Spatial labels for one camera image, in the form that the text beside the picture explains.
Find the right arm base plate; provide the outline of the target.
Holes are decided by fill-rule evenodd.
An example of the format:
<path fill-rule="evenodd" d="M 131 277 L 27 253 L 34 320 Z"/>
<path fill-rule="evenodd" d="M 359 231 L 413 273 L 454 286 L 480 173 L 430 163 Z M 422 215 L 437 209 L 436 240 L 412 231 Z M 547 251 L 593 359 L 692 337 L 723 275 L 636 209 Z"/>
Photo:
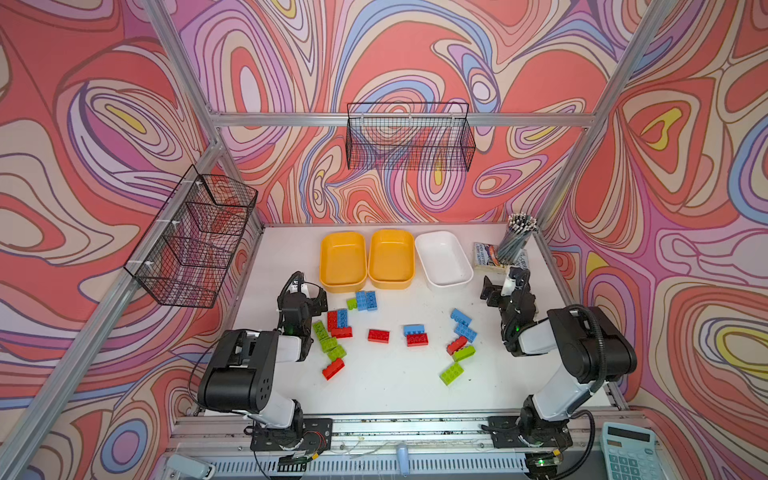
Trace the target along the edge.
<path fill-rule="evenodd" d="M 566 421 L 549 422 L 520 416 L 490 416 L 480 428 L 490 435 L 492 444 L 497 449 L 564 450 L 573 445 Z"/>

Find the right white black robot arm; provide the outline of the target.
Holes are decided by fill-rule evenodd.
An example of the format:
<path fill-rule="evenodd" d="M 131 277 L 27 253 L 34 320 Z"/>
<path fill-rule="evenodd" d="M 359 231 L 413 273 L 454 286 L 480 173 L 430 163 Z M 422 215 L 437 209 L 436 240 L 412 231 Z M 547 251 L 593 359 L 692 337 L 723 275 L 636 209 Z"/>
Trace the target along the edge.
<path fill-rule="evenodd" d="M 485 277 L 480 299 L 498 310 L 501 341 L 512 356 L 560 357 L 550 380 L 524 401 L 517 420 L 523 435 L 563 427 L 605 383 L 637 368 L 634 348 L 599 307 L 571 304 L 537 320 L 528 269 L 511 268 L 502 285 Z"/>

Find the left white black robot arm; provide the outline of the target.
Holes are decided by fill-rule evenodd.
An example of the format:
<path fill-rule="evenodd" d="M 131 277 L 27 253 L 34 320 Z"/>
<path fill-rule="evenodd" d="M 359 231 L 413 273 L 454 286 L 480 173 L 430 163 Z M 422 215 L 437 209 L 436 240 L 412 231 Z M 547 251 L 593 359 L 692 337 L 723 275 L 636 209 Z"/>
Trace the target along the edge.
<path fill-rule="evenodd" d="M 301 271 L 294 272 L 276 299 L 277 326 L 225 331 L 198 385 L 200 408 L 243 415 L 258 427 L 303 434 L 300 403 L 274 391 L 279 363 L 303 362 L 314 343 L 313 319 L 328 310 L 322 287 L 312 297 Z"/>

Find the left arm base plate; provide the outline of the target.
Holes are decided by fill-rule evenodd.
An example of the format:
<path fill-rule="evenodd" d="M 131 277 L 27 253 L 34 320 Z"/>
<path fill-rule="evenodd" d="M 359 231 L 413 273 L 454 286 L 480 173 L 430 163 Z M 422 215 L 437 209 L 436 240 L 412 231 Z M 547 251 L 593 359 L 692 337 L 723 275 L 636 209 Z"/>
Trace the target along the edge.
<path fill-rule="evenodd" d="M 334 422 L 329 417 L 308 418 L 285 429 L 267 428 L 253 423 L 244 429 L 251 438 L 250 449 L 254 452 L 305 452 L 322 453 L 332 445 Z"/>

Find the blue lego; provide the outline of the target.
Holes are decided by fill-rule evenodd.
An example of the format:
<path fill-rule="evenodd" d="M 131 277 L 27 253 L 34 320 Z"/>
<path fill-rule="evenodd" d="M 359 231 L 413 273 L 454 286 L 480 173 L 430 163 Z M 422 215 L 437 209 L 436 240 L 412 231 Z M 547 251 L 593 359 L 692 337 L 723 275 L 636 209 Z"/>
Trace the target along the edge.
<path fill-rule="evenodd" d="M 355 295 L 356 308 L 359 311 L 376 311 L 378 301 L 375 291 L 358 291 Z"/>
<path fill-rule="evenodd" d="M 420 335 L 425 333 L 425 328 L 421 324 L 405 325 L 403 327 L 403 333 L 405 336 Z"/>
<path fill-rule="evenodd" d="M 348 310 L 347 309 L 339 309 L 336 311 L 337 316 L 337 327 L 339 329 L 347 328 L 349 326 L 348 324 Z"/>
<path fill-rule="evenodd" d="M 457 323 L 454 329 L 457 336 L 464 337 L 469 343 L 473 343 L 477 338 L 477 333 L 469 326 Z"/>
<path fill-rule="evenodd" d="M 472 319 L 468 315 L 464 314 L 456 308 L 452 310 L 450 318 L 463 326 L 469 326 L 472 322 Z"/>

